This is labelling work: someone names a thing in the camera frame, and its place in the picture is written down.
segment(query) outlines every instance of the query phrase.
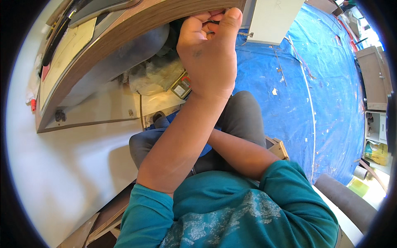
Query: yellow package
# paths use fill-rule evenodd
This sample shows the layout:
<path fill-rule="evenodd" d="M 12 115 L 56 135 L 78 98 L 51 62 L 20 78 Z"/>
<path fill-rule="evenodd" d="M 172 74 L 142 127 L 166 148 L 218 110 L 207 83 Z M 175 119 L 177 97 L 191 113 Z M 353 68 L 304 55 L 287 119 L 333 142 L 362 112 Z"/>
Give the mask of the yellow package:
<path fill-rule="evenodd" d="M 387 164 L 387 145 L 380 143 L 375 145 L 371 142 L 367 142 L 365 146 L 365 157 L 370 158 L 375 161 L 375 163 L 380 165 Z"/>

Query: floor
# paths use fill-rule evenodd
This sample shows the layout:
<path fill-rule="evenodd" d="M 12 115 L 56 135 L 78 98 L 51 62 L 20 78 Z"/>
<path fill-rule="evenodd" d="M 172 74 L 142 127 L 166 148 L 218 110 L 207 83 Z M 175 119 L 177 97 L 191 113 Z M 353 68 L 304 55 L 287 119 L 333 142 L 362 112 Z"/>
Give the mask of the floor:
<path fill-rule="evenodd" d="M 56 8 L 57 0 L 50 5 Z M 48 8 L 15 64 L 6 138 L 21 202 L 44 241 L 56 247 L 135 179 L 128 139 L 141 126 L 137 120 L 36 134 L 34 115 L 24 103 L 29 77 L 24 72 L 33 66 L 38 33 L 52 12 Z M 238 37 L 234 92 L 254 94 L 266 134 L 284 141 L 291 160 L 302 166 L 311 183 L 328 173 L 347 184 L 364 137 L 363 92 L 347 33 L 332 15 L 304 4 L 288 36 L 307 66 L 301 67 L 286 40 L 273 49 L 243 44 L 245 37 Z M 309 77 L 309 69 L 316 79 Z"/>

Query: blue tarp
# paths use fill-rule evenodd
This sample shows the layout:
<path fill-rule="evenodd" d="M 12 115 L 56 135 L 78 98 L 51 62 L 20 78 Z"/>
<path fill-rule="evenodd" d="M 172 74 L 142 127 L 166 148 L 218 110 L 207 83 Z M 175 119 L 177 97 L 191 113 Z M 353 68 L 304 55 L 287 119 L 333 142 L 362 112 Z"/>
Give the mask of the blue tarp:
<path fill-rule="evenodd" d="M 255 96 L 265 134 L 284 142 L 290 159 L 301 165 L 310 183 L 327 173 L 346 185 L 364 145 L 363 90 L 349 35 L 333 15 L 304 4 L 286 37 L 307 66 L 301 67 L 286 39 L 271 47 L 237 37 L 233 93 L 248 90 Z"/>

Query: teal shirt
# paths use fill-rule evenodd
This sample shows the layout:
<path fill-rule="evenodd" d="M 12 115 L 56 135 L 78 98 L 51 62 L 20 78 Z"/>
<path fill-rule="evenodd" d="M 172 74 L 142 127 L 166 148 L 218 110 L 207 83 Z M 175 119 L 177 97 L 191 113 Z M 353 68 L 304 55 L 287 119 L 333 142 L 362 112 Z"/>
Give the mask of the teal shirt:
<path fill-rule="evenodd" d="M 260 184 L 208 171 L 174 199 L 136 184 L 115 245 L 124 247 L 335 247 L 337 220 L 297 163 L 277 161 Z"/>

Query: person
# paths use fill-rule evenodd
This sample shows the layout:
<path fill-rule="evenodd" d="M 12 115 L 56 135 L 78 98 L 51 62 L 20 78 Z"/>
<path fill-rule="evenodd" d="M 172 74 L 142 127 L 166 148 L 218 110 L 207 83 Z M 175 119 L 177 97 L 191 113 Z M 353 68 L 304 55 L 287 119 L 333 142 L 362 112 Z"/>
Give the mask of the person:
<path fill-rule="evenodd" d="M 354 0 L 343 1 L 342 5 L 341 5 L 341 9 L 343 10 L 343 12 L 346 12 L 349 9 L 355 7 L 356 5 L 357 4 Z"/>
<path fill-rule="evenodd" d="M 130 139 L 139 170 L 116 248 L 335 247 L 332 211 L 297 163 L 266 149 L 258 102 L 230 97 L 241 22 L 237 8 L 184 21 L 177 52 L 192 92 L 171 124 Z"/>

